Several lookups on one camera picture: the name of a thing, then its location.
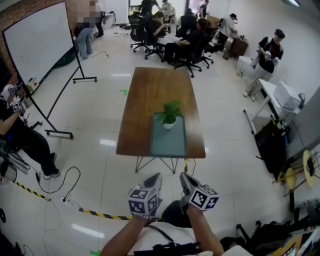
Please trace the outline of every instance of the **wooden table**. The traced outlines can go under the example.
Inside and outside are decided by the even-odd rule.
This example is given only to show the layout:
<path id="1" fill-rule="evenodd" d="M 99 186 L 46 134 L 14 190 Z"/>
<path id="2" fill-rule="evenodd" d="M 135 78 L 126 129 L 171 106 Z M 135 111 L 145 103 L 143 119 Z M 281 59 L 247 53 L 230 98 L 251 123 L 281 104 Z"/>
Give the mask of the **wooden table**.
<path id="1" fill-rule="evenodd" d="M 206 157 L 196 98 L 189 74 L 173 69 L 136 67 L 116 147 L 118 155 L 138 157 L 136 172 L 143 167 L 138 166 L 139 157 L 154 157 L 150 152 L 153 113 L 163 111 L 163 104 L 174 100 L 180 101 L 185 122 L 187 155 L 183 158 Z"/>

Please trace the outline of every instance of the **hazard tape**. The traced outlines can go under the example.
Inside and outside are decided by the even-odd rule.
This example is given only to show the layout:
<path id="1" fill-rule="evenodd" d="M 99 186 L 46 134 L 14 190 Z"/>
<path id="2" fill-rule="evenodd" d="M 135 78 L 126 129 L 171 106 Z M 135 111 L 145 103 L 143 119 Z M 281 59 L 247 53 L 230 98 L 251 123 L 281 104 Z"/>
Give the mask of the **hazard tape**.
<path id="1" fill-rule="evenodd" d="M 184 159 L 184 173 L 188 172 L 188 159 Z"/>
<path id="2" fill-rule="evenodd" d="M 93 211 L 93 210 L 85 210 L 85 209 L 82 209 L 82 208 L 79 208 L 79 212 L 86 213 L 86 214 L 89 214 L 89 215 L 99 216 L 99 217 L 102 217 L 102 218 L 112 219 L 112 220 L 129 221 L 129 220 L 132 219 L 132 217 L 111 216 L 109 214 L 100 213 L 100 212 L 96 212 L 96 211 Z"/>
<path id="3" fill-rule="evenodd" d="M 31 194 L 33 194 L 33 195 L 35 195 L 35 196 L 37 196 L 37 197 L 39 197 L 39 198 L 42 198 L 42 199 L 44 199 L 44 200 L 46 200 L 46 201 L 48 201 L 48 202 L 51 202 L 51 199 L 50 199 L 50 198 L 47 198 L 47 197 L 45 197 L 45 196 L 42 195 L 42 194 L 39 194 L 39 193 L 37 193 L 37 192 L 34 192 L 34 191 L 31 190 L 30 188 L 27 188 L 27 187 L 25 187 L 24 185 L 21 185 L 19 182 L 14 181 L 13 183 L 16 184 L 16 185 L 18 185 L 20 188 L 23 188 L 25 191 L 30 192 Z"/>

